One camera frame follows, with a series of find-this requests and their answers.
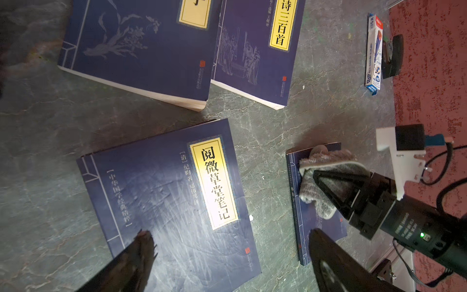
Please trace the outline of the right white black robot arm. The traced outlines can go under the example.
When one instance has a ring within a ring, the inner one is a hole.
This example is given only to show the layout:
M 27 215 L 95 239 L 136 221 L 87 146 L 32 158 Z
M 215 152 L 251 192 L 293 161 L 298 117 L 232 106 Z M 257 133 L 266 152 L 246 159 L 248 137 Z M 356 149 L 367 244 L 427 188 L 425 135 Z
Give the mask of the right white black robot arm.
M 370 240 L 382 230 L 407 249 L 466 277 L 467 228 L 461 219 L 412 197 L 398 200 L 395 181 L 377 173 L 315 170 L 313 179 L 363 237 Z

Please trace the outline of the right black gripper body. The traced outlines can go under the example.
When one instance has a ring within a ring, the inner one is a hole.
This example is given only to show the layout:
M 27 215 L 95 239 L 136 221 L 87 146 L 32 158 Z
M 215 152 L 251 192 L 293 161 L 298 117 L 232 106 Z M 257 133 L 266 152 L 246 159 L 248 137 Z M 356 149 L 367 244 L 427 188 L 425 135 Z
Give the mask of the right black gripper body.
M 349 223 L 368 240 L 372 240 L 397 200 L 393 179 L 372 173 L 362 185 L 352 205 Z

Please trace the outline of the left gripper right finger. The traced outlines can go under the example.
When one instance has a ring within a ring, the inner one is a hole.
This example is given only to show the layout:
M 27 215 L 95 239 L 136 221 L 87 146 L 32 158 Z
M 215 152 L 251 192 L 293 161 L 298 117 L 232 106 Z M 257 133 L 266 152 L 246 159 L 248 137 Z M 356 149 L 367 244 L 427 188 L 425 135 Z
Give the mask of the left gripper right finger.
M 321 292 L 399 292 L 370 274 L 321 229 L 309 235 L 313 271 Z

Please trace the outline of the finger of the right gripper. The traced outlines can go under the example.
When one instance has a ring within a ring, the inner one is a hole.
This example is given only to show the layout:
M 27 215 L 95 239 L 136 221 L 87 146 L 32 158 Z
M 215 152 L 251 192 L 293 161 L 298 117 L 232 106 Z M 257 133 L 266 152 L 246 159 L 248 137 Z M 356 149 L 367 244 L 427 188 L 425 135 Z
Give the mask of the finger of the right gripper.
M 320 190 L 325 194 L 325 196 L 333 203 L 334 207 L 341 213 L 341 215 L 345 218 L 350 220 L 352 214 L 355 211 L 355 207 L 353 207 L 354 200 L 358 196 L 358 193 L 361 189 L 356 187 L 345 187 L 344 183 L 342 186 L 338 186 L 338 184 L 333 184 L 332 182 L 328 182 L 329 186 L 332 188 Z
M 371 177 L 352 173 L 315 170 L 313 172 L 313 179 L 322 190 L 332 189 L 328 182 L 332 182 L 333 184 L 337 183 L 338 186 L 342 186 L 342 183 L 344 183 L 345 187 L 356 187 L 361 189 L 365 184 L 370 182 Z

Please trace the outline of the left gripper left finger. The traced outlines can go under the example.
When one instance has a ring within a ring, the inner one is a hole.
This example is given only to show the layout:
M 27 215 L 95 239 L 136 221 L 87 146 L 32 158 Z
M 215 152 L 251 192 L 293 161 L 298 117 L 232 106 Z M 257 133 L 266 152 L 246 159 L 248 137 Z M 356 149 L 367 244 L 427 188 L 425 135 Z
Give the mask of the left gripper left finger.
M 99 271 L 80 292 L 143 292 L 157 258 L 150 231 L 139 231 L 133 242 Z

